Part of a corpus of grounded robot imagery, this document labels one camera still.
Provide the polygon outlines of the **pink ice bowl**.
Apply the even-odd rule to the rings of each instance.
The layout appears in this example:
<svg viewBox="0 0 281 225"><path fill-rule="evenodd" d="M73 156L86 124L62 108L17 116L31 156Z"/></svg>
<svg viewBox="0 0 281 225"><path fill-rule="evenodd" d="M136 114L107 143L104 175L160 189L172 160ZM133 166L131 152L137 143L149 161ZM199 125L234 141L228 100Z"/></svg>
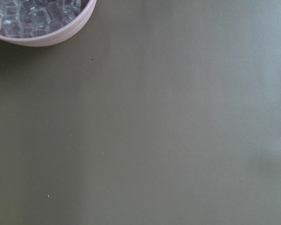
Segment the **pink ice bowl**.
<svg viewBox="0 0 281 225"><path fill-rule="evenodd" d="M31 38L12 38L0 34L0 40L28 47L46 47L62 43L79 32L90 19L96 0L89 0L82 12L68 25L52 33Z"/></svg>

